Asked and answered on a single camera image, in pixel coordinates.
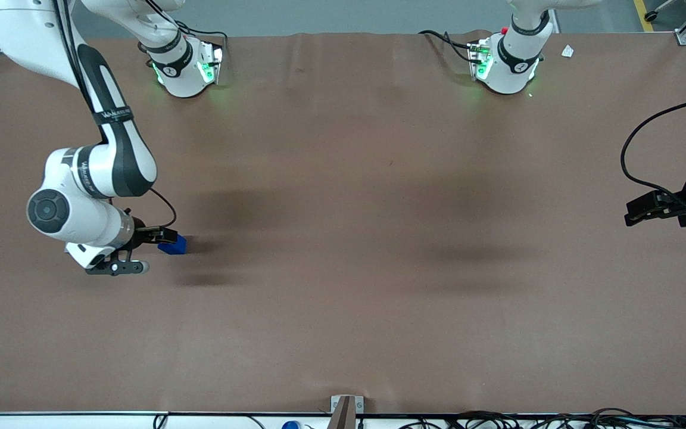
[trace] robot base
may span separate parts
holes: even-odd
[[[512,73],[510,67],[499,59],[498,44],[503,37],[495,33],[490,38],[479,40],[478,43],[467,46],[469,58],[480,63],[470,63],[470,75],[473,80],[483,82],[488,89],[500,94],[515,94],[525,88],[529,80],[534,78],[534,72],[539,60],[529,67],[525,73]]]

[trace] black band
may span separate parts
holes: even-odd
[[[169,44],[167,44],[166,46],[161,46],[161,47],[149,47],[149,46],[145,46],[145,45],[143,45],[143,46],[145,47],[145,49],[147,49],[147,52],[149,54],[165,54],[166,52],[169,52],[172,49],[174,49],[176,47],[176,45],[179,44],[180,40],[182,40],[182,31],[177,30],[174,40],[170,41]]]
[[[92,174],[89,171],[89,154],[92,152],[93,146],[84,146],[79,150],[78,163],[76,164],[76,173],[79,174],[81,186],[84,187],[86,193],[92,198],[107,198],[102,192],[97,190],[95,181],[92,180]]]
[[[179,77],[182,75],[182,70],[190,63],[192,60],[192,45],[187,42],[187,51],[178,60],[173,63],[159,63],[158,61],[152,61],[155,64],[155,68],[158,69],[160,73],[168,77]]]
[[[95,124],[103,125],[132,120],[134,119],[134,114],[131,113],[131,108],[129,106],[123,106],[122,108],[110,108],[92,113],[92,117],[95,119]]]
[[[507,64],[510,67],[510,71],[516,75],[526,73],[526,71],[528,71],[531,66],[533,66],[537,60],[539,60],[539,55],[541,54],[541,51],[539,51],[539,54],[537,54],[536,57],[531,57],[527,60],[515,57],[507,52],[506,49],[504,49],[504,36],[499,39],[499,43],[497,44],[496,48],[499,52],[499,59]]]
[[[526,30],[525,28],[520,28],[517,25],[515,25],[515,19],[513,18],[512,31],[518,33],[518,35],[536,36],[539,33],[541,33],[545,27],[547,27],[547,24],[550,24],[550,12],[544,11],[544,13],[541,14],[541,22],[539,22],[539,27],[536,27],[533,30]]]

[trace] black cable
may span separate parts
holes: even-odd
[[[249,418],[249,419],[255,421],[255,423],[258,424],[258,426],[261,427],[261,429],[266,429],[266,427],[265,427],[260,421],[258,421],[257,418],[255,418],[255,417],[253,417],[253,416],[251,416],[251,415],[246,415],[245,417],[247,417],[247,418]]]
[[[224,32],[202,32],[202,30],[195,30],[194,28],[191,28],[189,25],[185,24],[184,22],[181,21],[175,21],[174,22],[179,25],[182,30],[185,30],[189,35],[192,35],[193,33],[198,33],[199,35],[221,35],[224,38],[224,41],[229,38],[229,36],[226,35]]]
[[[155,188],[150,188],[150,191],[152,191],[153,194],[157,195],[158,198],[163,200],[163,202],[169,207],[169,209],[171,209],[171,213],[174,215],[174,218],[171,220],[171,222],[166,223],[165,225],[161,225],[161,227],[168,228],[171,225],[174,225],[174,222],[176,222],[176,209],[174,209],[174,206],[172,206],[172,204],[169,203],[169,201],[163,195],[161,195],[160,192],[156,191]]]
[[[643,421],[643,420],[636,418],[636,417],[629,417],[629,416],[625,416],[625,415],[612,416],[612,418],[615,420],[626,421],[626,423],[628,423],[628,424],[636,424],[637,426],[658,427],[661,429],[671,429],[672,427],[676,427],[676,425],[675,426],[668,426],[667,424],[654,424],[654,423],[650,423],[648,421]]]
[[[438,33],[434,32],[433,30],[423,30],[422,32],[419,32],[420,35],[431,35],[431,36],[436,36],[437,38],[441,39],[444,43],[448,43],[449,46],[451,46],[451,49],[454,50],[454,52],[457,54],[458,57],[462,58],[463,60],[467,61],[468,63],[473,63],[473,64],[481,64],[482,62],[480,60],[474,60],[472,58],[465,57],[462,52],[460,52],[457,47],[462,47],[464,49],[467,49],[467,45],[463,45],[462,43],[457,43],[455,41],[452,41],[451,38],[449,37],[449,32],[444,32],[444,35],[441,36]]]
[[[441,35],[441,34],[438,33],[438,32],[434,32],[433,30],[422,30],[422,32],[419,32],[419,33],[417,33],[417,34],[418,34],[418,35],[431,35],[431,36],[436,36],[436,38],[441,39],[442,41],[444,41],[444,43],[451,43],[451,44],[453,44],[453,45],[456,46],[456,47],[467,48],[467,45],[463,45],[462,43],[458,43],[458,42],[452,41],[452,40],[449,39],[449,38],[444,38],[444,35]]]
[[[443,429],[443,427],[438,426],[436,423],[431,423],[430,421],[416,421],[414,423],[410,424],[405,424],[404,426],[400,427],[399,429],[409,429],[409,427],[413,427],[416,424],[421,424],[423,427],[433,427],[433,429]]]
[[[169,420],[169,415],[163,414],[163,415],[156,415],[155,418],[152,419],[152,429],[163,429],[163,426],[166,425],[166,421]]]
[[[145,2],[147,3],[147,5],[149,5],[150,8],[152,8],[153,11],[155,11],[156,14],[160,15],[160,17],[176,25],[173,18],[169,17],[168,14],[163,13],[163,9],[160,6],[158,6],[157,3],[153,2],[153,0],[145,0]]]
[[[650,124],[655,119],[658,119],[658,117],[663,116],[664,114],[669,114],[673,111],[678,111],[679,109],[686,108],[686,103],[681,103],[680,105],[672,106],[670,108],[664,109],[656,114],[654,114],[651,117],[648,117],[648,119],[645,119],[642,121],[641,124],[637,125],[636,128],[629,134],[629,137],[626,139],[626,142],[623,144],[623,147],[621,148],[621,170],[623,170],[623,175],[626,176],[627,179],[631,180],[632,182],[639,183],[640,185],[645,185],[649,188],[656,189],[660,192],[665,193],[667,196],[669,196],[670,199],[674,200],[674,203],[680,204],[680,206],[683,206],[686,208],[686,201],[683,201],[681,198],[678,198],[678,196],[674,195],[670,190],[667,188],[664,188],[661,185],[656,185],[655,183],[648,182],[646,180],[642,179],[637,179],[637,177],[634,177],[629,173],[629,170],[626,168],[626,150],[629,148],[629,144],[631,144],[632,139],[634,139],[634,136],[637,135],[637,133],[642,130],[642,128],[645,127],[645,125]]]
[[[73,30],[71,30],[70,26],[69,7],[67,5],[67,0],[62,1],[66,17],[65,21],[63,20],[63,17],[60,16],[60,3],[58,2],[58,0],[52,0],[52,7],[55,8],[55,17],[57,18],[57,27],[60,30],[60,38],[63,41],[63,48],[65,48],[66,54],[68,56],[68,63],[70,64],[70,68],[73,71],[73,77],[76,79],[76,85],[78,85],[79,91],[81,92],[81,95],[84,97],[86,103],[89,105],[89,108],[92,108],[92,102],[90,101],[88,92],[84,84],[83,74],[81,72],[78,60],[76,59],[76,41],[73,38]]]

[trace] brown paper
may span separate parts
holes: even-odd
[[[618,163],[686,101],[673,35],[554,35],[512,96],[425,36],[229,43],[229,87],[190,100],[136,41],[93,43],[190,237],[118,278],[28,225],[47,155],[99,135],[77,90],[0,59],[0,411],[686,413],[686,229],[625,227],[648,189]],[[628,163],[679,190],[686,109]]]

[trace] power cable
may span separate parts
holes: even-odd
[[[629,169],[626,168],[626,150],[629,148],[629,144],[631,144],[632,140],[634,139],[634,136],[637,135],[637,133],[642,130],[645,125],[650,124],[655,119],[658,119],[658,117],[663,116],[664,114],[669,114],[672,113],[673,111],[678,111],[680,109],[686,108],[686,103],[681,103],[676,106],[672,106],[670,108],[664,109],[656,114],[654,114],[651,117],[648,117],[648,119],[645,119],[642,121],[641,124],[637,125],[636,128],[629,134],[629,137],[626,139],[626,142],[623,144],[623,147],[621,148],[621,155],[620,155],[620,162],[621,162],[621,171],[623,171],[623,175],[626,176],[627,179],[631,180],[632,182],[639,183],[640,185],[645,185],[649,188],[656,189],[660,192],[665,193],[667,196],[669,196],[670,199],[674,200],[674,203],[680,204],[680,206],[683,206],[686,208],[686,201],[682,200],[678,196],[674,195],[670,190],[667,188],[664,188],[661,185],[656,185],[655,183],[648,182],[646,180],[642,179],[637,179],[637,177],[632,176],[631,173],[629,173]]]

